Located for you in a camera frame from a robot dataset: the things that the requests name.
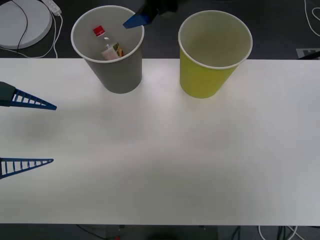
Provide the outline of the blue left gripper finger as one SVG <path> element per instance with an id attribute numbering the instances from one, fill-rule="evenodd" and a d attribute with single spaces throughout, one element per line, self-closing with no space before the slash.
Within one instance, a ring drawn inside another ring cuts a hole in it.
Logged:
<path id="1" fill-rule="evenodd" d="M 51 158 L 0 158 L 0 178 L 4 179 L 53 163 Z"/>
<path id="2" fill-rule="evenodd" d="M 0 105 L 52 111 L 57 109 L 57 106 L 2 81 L 0 82 Z"/>

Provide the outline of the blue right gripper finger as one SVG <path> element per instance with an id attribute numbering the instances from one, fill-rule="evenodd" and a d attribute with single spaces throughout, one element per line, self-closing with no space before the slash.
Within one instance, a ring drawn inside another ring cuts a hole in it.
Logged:
<path id="1" fill-rule="evenodd" d="M 132 17 L 123 23 L 123 26 L 126 29 L 133 29 L 149 25 L 156 18 L 158 12 L 158 8 L 154 3 L 145 2 Z"/>

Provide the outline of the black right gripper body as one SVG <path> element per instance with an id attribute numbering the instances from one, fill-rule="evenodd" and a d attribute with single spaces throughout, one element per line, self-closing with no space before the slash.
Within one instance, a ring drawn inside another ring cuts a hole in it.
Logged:
<path id="1" fill-rule="evenodd" d="M 177 0 L 147 0 L 146 3 L 155 8 L 160 15 L 167 12 L 175 13 L 178 9 Z"/>

